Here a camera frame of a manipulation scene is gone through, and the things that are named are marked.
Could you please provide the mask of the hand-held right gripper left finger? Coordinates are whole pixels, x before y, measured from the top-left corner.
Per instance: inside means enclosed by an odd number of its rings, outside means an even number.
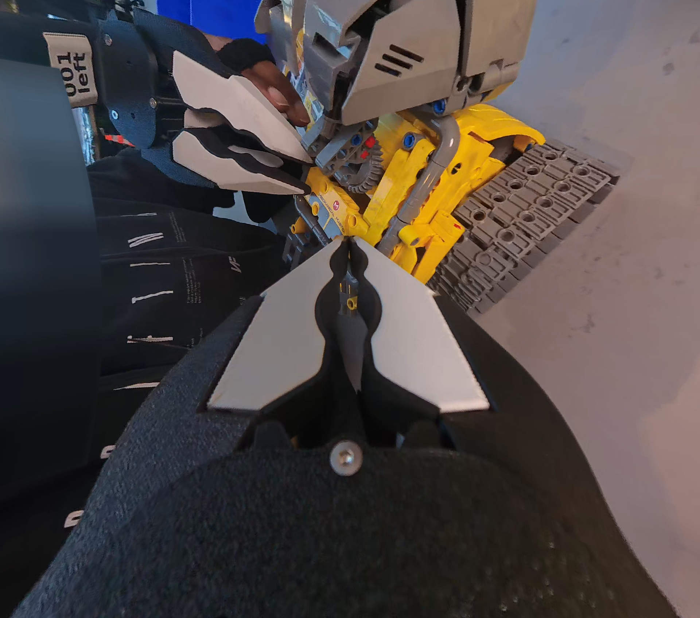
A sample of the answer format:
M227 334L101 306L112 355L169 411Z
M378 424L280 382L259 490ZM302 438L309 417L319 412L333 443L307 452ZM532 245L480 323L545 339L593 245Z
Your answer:
M349 263L333 241L261 296L207 408L250 414L237 447L271 424L302 447L363 444L363 418L337 335L340 286Z

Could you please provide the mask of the person's black hoodie torso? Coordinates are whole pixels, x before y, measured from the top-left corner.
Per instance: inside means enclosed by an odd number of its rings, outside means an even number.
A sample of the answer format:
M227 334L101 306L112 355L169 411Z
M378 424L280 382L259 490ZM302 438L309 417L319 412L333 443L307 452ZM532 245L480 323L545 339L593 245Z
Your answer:
M285 274L258 196L253 224L214 215L234 193L178 183L126 149L1 174L1 616L65 541L146 389L247 298Z

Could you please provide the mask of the person's left hand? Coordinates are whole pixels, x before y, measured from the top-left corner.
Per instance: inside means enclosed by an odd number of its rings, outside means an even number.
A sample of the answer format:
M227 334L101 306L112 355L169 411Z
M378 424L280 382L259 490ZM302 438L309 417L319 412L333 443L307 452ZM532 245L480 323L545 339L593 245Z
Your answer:
M276 65L269 47L252 38L206 36L218 58L234 74L252 82L275 108L297 127L310 117L299 94Z

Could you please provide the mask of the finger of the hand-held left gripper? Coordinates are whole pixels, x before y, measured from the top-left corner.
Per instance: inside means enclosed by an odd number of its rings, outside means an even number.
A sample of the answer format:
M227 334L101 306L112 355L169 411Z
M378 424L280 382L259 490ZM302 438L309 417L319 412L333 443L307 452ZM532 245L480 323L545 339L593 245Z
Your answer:
M278 156L312 162L296 128L248 79L226 78L180 51L173 53L172 76L189 108L219 113L232 129L249 133Z
M229 149L212 128L184 129L173 141L174 161L224 190L275 195L307 195L311 188L249 150Z

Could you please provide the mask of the yellow grey brick robot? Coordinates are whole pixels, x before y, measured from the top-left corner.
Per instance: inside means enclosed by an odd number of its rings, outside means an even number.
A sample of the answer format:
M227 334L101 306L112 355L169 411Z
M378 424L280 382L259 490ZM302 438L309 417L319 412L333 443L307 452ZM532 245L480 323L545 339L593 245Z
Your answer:
M484 314L590 216L619 168L493 105L537 1L261 1L256 28L311 117L290 267L363 238Z

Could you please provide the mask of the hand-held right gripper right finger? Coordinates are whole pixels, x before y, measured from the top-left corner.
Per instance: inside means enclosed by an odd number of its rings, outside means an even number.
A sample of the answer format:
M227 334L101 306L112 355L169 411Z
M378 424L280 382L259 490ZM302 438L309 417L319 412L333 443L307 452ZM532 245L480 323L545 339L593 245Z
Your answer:
M380 439L420 422L485 412L489 400L432 291L368 242L351 240L356 308L351 383Z

